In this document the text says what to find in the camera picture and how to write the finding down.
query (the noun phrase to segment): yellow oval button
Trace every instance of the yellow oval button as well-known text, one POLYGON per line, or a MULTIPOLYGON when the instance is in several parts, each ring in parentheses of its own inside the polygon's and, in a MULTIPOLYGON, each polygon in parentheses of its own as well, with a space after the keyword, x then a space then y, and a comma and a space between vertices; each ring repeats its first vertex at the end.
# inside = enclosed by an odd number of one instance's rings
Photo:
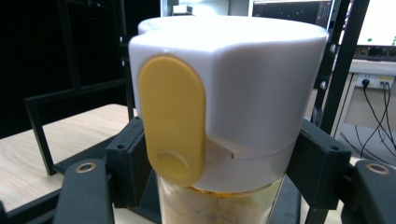
POLYGON ((205 162, 201 79, 180 59, 161 55, 142 66, 138 87, 151 166, 174 184, 194 184, 205 162))

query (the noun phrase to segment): electrical cable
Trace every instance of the electrical cable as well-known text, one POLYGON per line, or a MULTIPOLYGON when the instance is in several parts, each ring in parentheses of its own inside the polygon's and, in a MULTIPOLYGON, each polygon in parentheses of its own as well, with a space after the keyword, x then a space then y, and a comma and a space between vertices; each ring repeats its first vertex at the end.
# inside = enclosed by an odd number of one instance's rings
POLYGON ((370 106, 370 108, 371 108, 371 110, 372 110, 372 112, 373 112, 373 115, 374 115, 376 121, 378 122, 378 125, 375 127, 375 130, 374 130, 373 133, 370 135, 370 137, 366 140, 366 142, 364 143, 364 145, 361 147, 361 157, 362 157, 362 155, 363 155, 364 148, 366 147, 366 145, 367 145, 367 143, 370 141, 370 139, 373 137, 373 135, 375 134, 375 132, 379 129, 379 127, 381 127, 381 128, 385 131, 385 129, 382 127, 382 121, 384 120, 384 118, 385 118, 385 116, 386 116, 386 114, 387 114, 388 105, 389 105, 389 102, 386 102, 385 110, 384 110, 384 113, 382 114, 382 118, 381 118, 381 120, 378 120, 378 118, 377 118, 377 116, 376 116, 376 113, 375 113, 375 111, 374 111, 374 109, 373 109, 373 106, 371 105, 370 100, 369 100, 369 98, 368 98, 368 96, 367 96, 366 89, 367 89, 367 86, 363 87, 364 97, 366 98, 366 101, 367 101, 368 105, 370 106))
POLYGON ((381 144, 384 145, 384 147, 387 148, 387 150, 396 157, 396 154, 394 154, 394 152, 390 149, 390 147, 388 146, 388 144, 385 142, 385 135, 382 136, 381 135, 381 130, 378 129, 378 135, 379 135, 379 139, 381 139, 381 144))
MULTIPOLYGON (((387 82, 387 83, 385 83, 385 86, 388 86, 388 101, 385 100, 385 97, 384 97, 384 101, 385 101, 385 106, 389 106, 390 96, 391 96, 391 94, 390 94, 390 85, 387 82)), ((389 113, 388 113, 388 110, 387 110, 387 126, 388 126, 388 131, 389 131, 389 134, 390 134, 390 142, 393 144, 393 148, 396 151, 396 145, 395 145, 393 134, 392 134, 392 130, 391 130, 390 124, 389 124, 389 113)))
MULTIPOLYGON (((361 142, 361 138, 360 138, 360 136, 359 136, 358 126, 357 126, 357 125, 355 125, 355 133, 356 133, 356 136, 358 137, 358 141, 359 141, 359 143, 361 144, 361 147, 365 148, 365 145, 361 142)), ((368 148, 366 148, 366 153, 363 153, 363 152, 361 151, 361 149, 359 149, 359 150, 355 149, 355 150, 356 150, 358 153, 361 154, 361 158, 364 156, 363 158, 373 160, 373 157, 374 157, 374 158, 376 158, 378 161, 384 161, 384 160, 382 160, 381 158, 379 158, 378 156, 376 156, 373 152, 371 152, 368 148)))
MULTIPOLYGON (((357 153, 361 153, 361 150, 356 148, 355 146, 353 146, 352 143, 349 142, 349 140, 347 139, 347 137, 343 134, 340 133, 341 137, 344 138, 344 140, 357 152, 357 153)), ((368 155, 366 153, 363 153, 363 158, 364 159, 368 159, 368 160, 372 160, 372 161, 382 161, 386 164, 389 164, 387 161, 382 160, 381 158, 377 157, 376 155, 374 155, 372 152, 370 152, 369 150, 366 150, 366 152, 369 152, 371 155, 368 155)))
POLYGON ((390 136, 390 135, 388 134, 388 132, 385 130, 385 128, 382 126, 382 121, 383 121, 385 115, 388 113, 388 105, 389 105, 390 94, 388 95, 388 101, 385 100, 385 101, 386 101, 386 102, 385 102, 385 111, 384 111, 383 117, 382 117, 382 119, 381 119, 381 121, 380 121, 380 120, 378 119, 378 117, 376 116, 376 113, 375 113, 375 111, 374 111, 374 109, 373 109, 373 106, 371 105, 370 100, 369 100, 369 98, 368 98, 368 96, 367 96, 366 88, 367 88, 367 86, 363 87, 364 97, 366 98, 366 101, 367 101, 368 105, 370 106, 370 109, 371 109, 372 112, 373 112, 374 118, 375 118, 376 122, 379 124, 379 127, 384 131, 384 133, 386 134, 386 136, 390 139, 390 142, 393 144, 393 146, 395 147, 395 150, 396 150, 396 145, 394 144, 393 137, 390 136))

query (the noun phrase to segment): white plastic container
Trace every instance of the white plastic container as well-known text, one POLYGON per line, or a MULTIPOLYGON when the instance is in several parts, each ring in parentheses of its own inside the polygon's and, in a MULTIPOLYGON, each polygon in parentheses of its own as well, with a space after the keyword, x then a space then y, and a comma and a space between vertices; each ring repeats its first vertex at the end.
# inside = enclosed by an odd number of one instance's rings
MULTIPOLYGON (((327 32, 220 16, 150 19, 138 28, 129 45, 134 98, 160 184, 215 200, 277 186, 273 204, 327 32)), ((160 186, 162 204, 167 188, 160 186)))

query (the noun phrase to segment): wooden table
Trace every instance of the wooden table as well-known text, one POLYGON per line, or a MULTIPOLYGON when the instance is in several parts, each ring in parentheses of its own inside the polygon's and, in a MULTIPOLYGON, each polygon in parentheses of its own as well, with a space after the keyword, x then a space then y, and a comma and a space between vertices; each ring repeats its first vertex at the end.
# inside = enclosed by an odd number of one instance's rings
MULTIPOLYGON (((123 105, 105 105, 44 126, 54 163, 116 135, 128 123, 123 105)), ((0 200, 7 211, 59 189, 63 175, 48 176, 33 131, 0 139, 0 200)), ((116 223, 148 224, 126 209, 115 209, 116 223)))

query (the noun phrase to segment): computer monitor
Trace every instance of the computer monitor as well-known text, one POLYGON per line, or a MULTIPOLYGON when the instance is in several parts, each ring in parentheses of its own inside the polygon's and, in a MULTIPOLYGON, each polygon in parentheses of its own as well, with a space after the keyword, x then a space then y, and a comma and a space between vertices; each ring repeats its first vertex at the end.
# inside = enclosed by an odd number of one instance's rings
POLYGON ((396 47, 396 1, 372 0, 367 8, 358 46, 396 47))
POLYGON ((301 21, 329 29, 333 0, 249 0, 248 15, 301 21))

